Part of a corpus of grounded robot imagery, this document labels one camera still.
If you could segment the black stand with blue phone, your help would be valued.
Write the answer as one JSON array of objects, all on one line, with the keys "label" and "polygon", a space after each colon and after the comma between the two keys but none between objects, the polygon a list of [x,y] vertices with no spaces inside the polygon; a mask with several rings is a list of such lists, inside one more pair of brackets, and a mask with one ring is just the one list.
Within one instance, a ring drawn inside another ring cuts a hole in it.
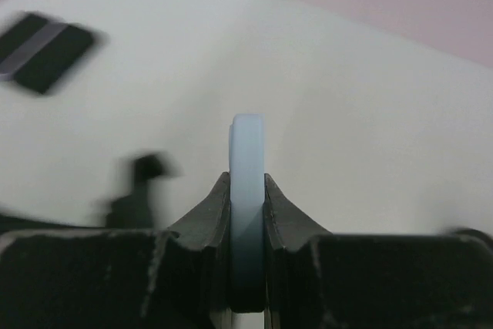
[{"label": "black stand with blue phone", "polygon": [[166,202],[156,188],[181,174],[178,163],[167,152],[150,151],[122,160],[123,192],[100,206],[99,227],[107,230],[163,227]]}]

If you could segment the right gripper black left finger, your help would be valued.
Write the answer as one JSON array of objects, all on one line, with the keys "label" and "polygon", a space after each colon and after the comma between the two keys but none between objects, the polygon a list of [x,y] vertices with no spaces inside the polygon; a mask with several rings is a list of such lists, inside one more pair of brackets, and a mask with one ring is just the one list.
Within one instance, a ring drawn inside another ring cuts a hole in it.
[{"label": "right gripper black left finger", "polygon": [[230,177],[166,230],[1,237],[3,328],[231,328]]}]

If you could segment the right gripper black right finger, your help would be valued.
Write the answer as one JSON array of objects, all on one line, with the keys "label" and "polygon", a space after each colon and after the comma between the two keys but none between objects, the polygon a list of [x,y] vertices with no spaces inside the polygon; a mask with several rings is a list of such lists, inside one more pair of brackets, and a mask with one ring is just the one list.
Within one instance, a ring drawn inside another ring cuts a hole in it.
[{"label": "right gripper black right finger", "polygon": [[267,328],[490,328],[492,238],[331,233],[265,179]]}]

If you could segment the light blue phone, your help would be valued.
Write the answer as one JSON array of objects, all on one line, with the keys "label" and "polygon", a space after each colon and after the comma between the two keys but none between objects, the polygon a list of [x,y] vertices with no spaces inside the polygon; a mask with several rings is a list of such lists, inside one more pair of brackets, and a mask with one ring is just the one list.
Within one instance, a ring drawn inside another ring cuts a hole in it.
[{"label": "light blue phone", "polygon": [[230,306],[237,313],[264,308],[263,117],[238,114],[230,125]]}]

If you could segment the black phone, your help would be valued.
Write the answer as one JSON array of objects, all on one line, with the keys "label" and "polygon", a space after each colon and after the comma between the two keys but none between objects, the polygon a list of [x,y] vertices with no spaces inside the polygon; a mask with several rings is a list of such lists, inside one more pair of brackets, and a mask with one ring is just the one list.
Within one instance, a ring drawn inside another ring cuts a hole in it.
[{"label": "black phone", "polygon": [[16,84],[39,95],[48,94],[98,41],[88,29],[74,24],[58,26],[60,31],[14,73]]}]

